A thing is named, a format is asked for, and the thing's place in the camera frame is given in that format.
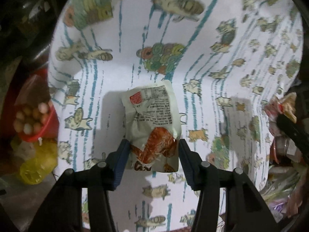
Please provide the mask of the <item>grey chicken snack packet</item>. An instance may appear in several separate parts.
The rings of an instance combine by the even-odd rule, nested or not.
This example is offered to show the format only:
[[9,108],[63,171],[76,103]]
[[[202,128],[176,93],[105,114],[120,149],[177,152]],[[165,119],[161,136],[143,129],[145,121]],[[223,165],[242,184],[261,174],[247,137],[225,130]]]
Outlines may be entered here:
[[169,80],[122,93],[125,138],[135,171],[176,172],[182,128],[177,99]]

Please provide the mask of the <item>green clear plastic bag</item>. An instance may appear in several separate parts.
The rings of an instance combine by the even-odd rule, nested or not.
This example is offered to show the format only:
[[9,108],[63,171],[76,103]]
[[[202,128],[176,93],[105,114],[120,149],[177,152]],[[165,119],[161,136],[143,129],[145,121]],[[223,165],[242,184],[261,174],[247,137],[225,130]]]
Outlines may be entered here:
[[260,194],[276,222],[298,214],[303,203],[307,171],[308,167],[299,163],[270,167],[266,185]]

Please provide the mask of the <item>red bucket with eggs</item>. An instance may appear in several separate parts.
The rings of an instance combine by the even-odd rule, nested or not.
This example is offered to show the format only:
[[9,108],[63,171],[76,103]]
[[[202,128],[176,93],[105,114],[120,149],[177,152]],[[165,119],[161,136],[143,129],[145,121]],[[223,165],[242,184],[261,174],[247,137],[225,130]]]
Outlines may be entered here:
[[1,114],[1,134],[17,134],[26,142],[55,139],[59,121],[47,84],[47,69],[30,74],[18,92],[9,90]]

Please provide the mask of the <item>cartoon cat print tablecloth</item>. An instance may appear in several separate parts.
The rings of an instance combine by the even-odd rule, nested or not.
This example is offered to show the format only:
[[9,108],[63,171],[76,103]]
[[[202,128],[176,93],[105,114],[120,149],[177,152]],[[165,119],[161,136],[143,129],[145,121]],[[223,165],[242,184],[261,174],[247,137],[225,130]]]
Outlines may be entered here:
[[134,152],[109,194],[116,230],[186,230],[199,191],[178,154],[150,151],[150,138],[168,130],[263,190],[273,141],[264,108],[290,88],[302,55],[292,0],[68,0],[49,57],[55,173],[88,170],[126,138]]

